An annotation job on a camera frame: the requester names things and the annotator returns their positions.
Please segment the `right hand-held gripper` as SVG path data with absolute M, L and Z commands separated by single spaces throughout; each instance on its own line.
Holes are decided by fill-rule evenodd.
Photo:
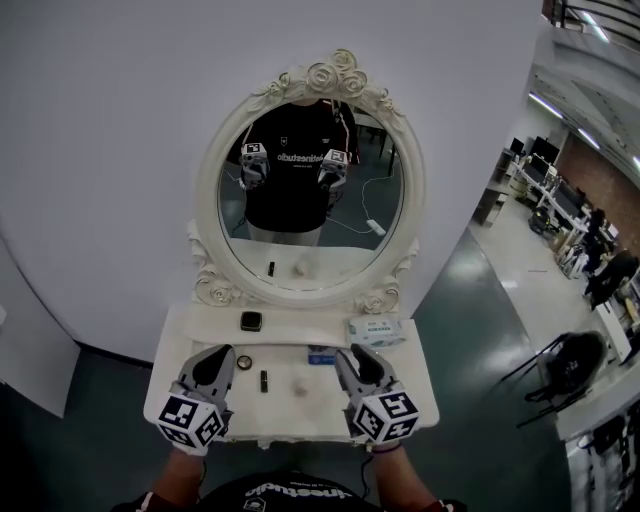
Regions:
M 373 444 L 386 444 L 409 437 L 415 430 L 419 411 L 401 383 L 395 383 L 391 364 L 366 346 L 353 344 L 350 354 L 338 350 L 335 369 L 341 388 L 356 404 L 344 411 L 347 427 L 354 438 Z

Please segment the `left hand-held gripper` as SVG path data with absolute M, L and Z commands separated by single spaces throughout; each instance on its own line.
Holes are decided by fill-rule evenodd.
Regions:
M 233 412 L 225 397 L 236 366 L 232 345 L 215 345 L 189 358 L 165 394 L 155 419 L 162 436 L 188 455 L 206 455 L 228 431 Z M 199 391 L 220 391 L 221 398 Z

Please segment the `white vanity table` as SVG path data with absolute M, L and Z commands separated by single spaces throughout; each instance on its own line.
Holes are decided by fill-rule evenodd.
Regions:
M 333 366 L 309 365 L 309 345 L 348 348 L 349 314 L 310 310 L 261 309 L 260 332 L 240 329 L 241 307 L 189 303 L 169 309 L 158 344 L 144 405 L 144 417 L 155 424 L 165 394 L 184 363 L 215 345 L 234 347 L 253 359 L 248 371 L 235 366 L 225 400 L 233 412 L 227 433 L 216 441 L 301 442 L 354 441 L 344 411 L 347 393 Z M 260 392 L 260 371 L 268 371 L 269 391 Z M 308 389 L 296 397 L 292 384 Z

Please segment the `person's left forearm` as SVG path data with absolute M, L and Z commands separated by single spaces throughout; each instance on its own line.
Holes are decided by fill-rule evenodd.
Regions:
M 163 500 L 180 508 L 197 503 L 205 459 L 174 448 L 152 492 Z

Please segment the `person's right forearm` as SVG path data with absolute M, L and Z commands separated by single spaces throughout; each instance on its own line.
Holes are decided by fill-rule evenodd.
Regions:
M 375 446 L 373 467 L 386 512 L 441 512 L 439 500 L 425 486 L 400 442 Z

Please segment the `white green wet wipes pack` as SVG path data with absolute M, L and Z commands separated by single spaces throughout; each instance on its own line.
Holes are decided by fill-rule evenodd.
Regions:
M 347 322 L 351 343 L 369 347 L 390 347 L 403 343 L 406 335 L 400 321 L 393 316 L 366 315 Z

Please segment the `person's black shirt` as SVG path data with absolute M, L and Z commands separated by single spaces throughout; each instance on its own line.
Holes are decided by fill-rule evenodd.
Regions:
M 256 473 L 227 482 L 181 507 L 148 492 L 111 512 L 398 512 L 331 480 L 301 472 Z

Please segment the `black folding chair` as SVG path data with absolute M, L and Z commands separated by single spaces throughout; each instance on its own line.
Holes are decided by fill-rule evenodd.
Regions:
M 531 423 L 534 423 L 542 418 L 544 418 L 545 416 L 551 415 L 551 414 L 557 414 L 561 411 L 563 411 L 564 409 L 568 408 L 569 406 L 575 404 L 576 402 L 578 402 L 580 399 L 584 398 L 589 390 L 589 388 L 591 387 L 592 383 L 595 381 L 595 377 L 598 374 L 598 371 L 601 369 L 601 367 L 603 366 L 606 356 L 608 354 L 608 344 L 606 342 L 607 345 L 607 353 L 606 356 L 604 358 L 603 364 L 601 365 L 601 367 L 598 369 L 597 373 L 595 374 L 595 376 L 593 377 L 592 381 L 581 391 L 575 392 L 573 394 L 568 394 L 568 395 L 560 395 L 560 396 L 550 396 L 548 394 L 548 390 L 547 390 L 547 377 L 546 377 L 546 370 L 544 368 L 544 363 L 546 358 L 551 354 L 552 351 L 556 351 L 557 350 L 557 339 L 558 337 L 556 337 L 553 341 L 551 341 L 542 351 L 534 354 L 532 357 L 530 357 L 528 360 L 526 360 L 524 363 L 522 363 L 521 365 L 519 365 L 518 367 L 516 367 L 514 370 L 512 370 L 511 372 L 509 372 L 508 374 L 506 374 L 505 376 L 503 376 L 500 379 L 500 383 L 505 382 L 507 379 L 511 378 L 512 376 L 522 372 L 523 376 L 527 375 L 528 373 L 530 373 L 531 371 L 535 370 L 540 378 L 540 383 L 541 386 L 534 390 L 531 391 L 529 393 L 527 393 L 524 396 L 524 400 L 526 402 L 529 403 L 542 403 L 545 402 L 547 403 L 547 406 L 540 410 L 537 414 L 535 414 L 534 416 L 519 422 L 516 427 L 517 428 L 522 428 L 526 425 L 529 425 Z

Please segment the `white ornate oval mirror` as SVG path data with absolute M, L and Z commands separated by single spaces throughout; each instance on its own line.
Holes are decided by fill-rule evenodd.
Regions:
M 292 101 L 331 97 L 371 114 L 393 139 L 403 164 L 406 196 L 400 202 L 396 227 L 363 270 L 341 283 L 311 290 L 291 290 L 265 282 L 246 269 L 224 239 L 223 223 L 215 219 L 217 186 L 225 156 L 234 140 L 261 115 Z M 337 309 L 377 314 L 399 307 L 399 275 L 419 252 L 417 228 L 426 199 L 426 173 L 416 135 L 387 89 L 371 82 L 356 56 L 337 49 L 319 62 L 293 66 L 246 97 L 222 122 L 201 163 L 195 188 L 198 234 L 191 241 L 198 263 L 195 300 L 210 306 L 267 303 L 279 308 Z

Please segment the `black backpack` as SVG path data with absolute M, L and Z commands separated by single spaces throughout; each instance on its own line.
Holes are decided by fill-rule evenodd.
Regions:
M 603 364 L 607 345 L 597 331 L 569 332 L 557 339 L 557 350 L 546 358 L 544 368 L 550 396 L 583 390 Z

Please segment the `white table with black gear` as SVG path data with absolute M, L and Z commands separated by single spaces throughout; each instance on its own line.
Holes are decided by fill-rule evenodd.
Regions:
M 556 423 L 564 443 L 570 512 L 640 512 L 640 394 L 609 412 L 578 406 Z

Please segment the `office desks with monitors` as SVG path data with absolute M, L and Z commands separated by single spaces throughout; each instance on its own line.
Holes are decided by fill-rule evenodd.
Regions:
M 586 194 L 572 187 L 554 166 L 559 148 L 537 137 L 528 149 L 515 138 L 510 150 L 513 153 L 511 186 L 515 198 L 531 209 L 529 229 L 549 241 L 556 263 L 566 277 L 593 275 L 603 265 L 604 256 L 615 249 L 615 230 L 605 218 L 600 236 L 606 248 L 590 263 L 584 236 L 596 208 Z

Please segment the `black metal railing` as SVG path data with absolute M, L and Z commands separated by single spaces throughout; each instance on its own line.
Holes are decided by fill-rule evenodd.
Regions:
M 640 52 L 640 0 L 542 0 L 553 26 Z

